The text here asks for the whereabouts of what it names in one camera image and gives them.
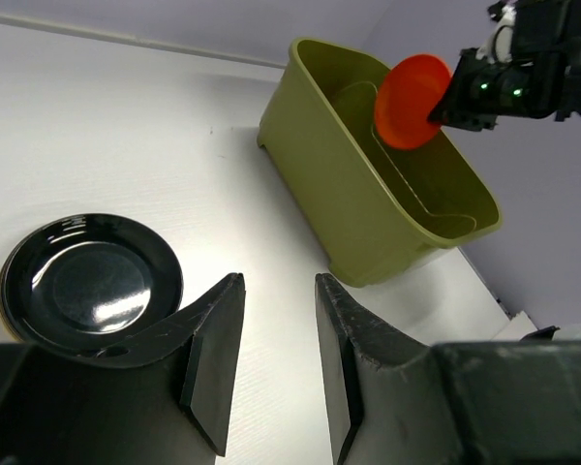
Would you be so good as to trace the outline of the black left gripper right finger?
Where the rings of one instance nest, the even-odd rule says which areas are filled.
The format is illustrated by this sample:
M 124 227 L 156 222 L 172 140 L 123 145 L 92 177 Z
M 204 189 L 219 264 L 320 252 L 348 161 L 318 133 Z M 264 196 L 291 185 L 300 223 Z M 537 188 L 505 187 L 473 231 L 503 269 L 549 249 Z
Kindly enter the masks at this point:
M 581 340 L 424 345 L 315 279 L 337 464 L 581 464 Z

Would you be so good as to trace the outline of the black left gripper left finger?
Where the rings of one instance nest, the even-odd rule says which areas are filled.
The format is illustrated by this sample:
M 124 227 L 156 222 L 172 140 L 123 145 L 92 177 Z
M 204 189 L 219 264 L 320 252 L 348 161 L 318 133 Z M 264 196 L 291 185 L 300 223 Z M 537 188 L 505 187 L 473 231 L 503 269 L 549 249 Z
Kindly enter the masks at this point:
M 92 357 L 0 343 L 0 464 L 212 464 L 227 450 L 245 281 Z

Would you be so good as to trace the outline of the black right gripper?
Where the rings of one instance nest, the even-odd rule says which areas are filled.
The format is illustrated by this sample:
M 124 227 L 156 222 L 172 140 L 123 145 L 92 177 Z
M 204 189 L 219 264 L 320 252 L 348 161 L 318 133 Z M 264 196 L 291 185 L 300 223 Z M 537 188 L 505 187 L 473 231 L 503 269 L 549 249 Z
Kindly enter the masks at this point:
M 498 1 L 487 14 L 495 29 L 462 51 L 457 98 L 444 94 L 427 121 L 481 131 L 500 116 L 581 116 L 581 1 Z

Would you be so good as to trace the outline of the orange plate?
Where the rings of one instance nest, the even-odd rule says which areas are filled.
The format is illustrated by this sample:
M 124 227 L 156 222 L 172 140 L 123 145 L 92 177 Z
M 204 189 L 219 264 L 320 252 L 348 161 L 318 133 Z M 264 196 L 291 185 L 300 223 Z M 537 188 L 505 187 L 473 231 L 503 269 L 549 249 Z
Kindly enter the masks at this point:
M 451 83 L 448 65 L 436 55 L 412 55 L 385 76 L 377 91 L 374 122 L 389 146 L 413 150 L 429 142 L 441 129 L 429 115 Z

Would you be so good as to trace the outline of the black plate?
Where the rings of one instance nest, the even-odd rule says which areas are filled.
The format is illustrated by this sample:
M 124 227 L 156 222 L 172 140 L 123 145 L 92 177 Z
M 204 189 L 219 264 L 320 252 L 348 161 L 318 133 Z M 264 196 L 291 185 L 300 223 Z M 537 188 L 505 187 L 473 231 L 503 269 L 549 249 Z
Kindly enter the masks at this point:
M 174 313 L 183 275 L 170 245 L 114 214 L 68 216 L 26 235 L 0 270 L 0 316 L 22 341 L 94 353 Z

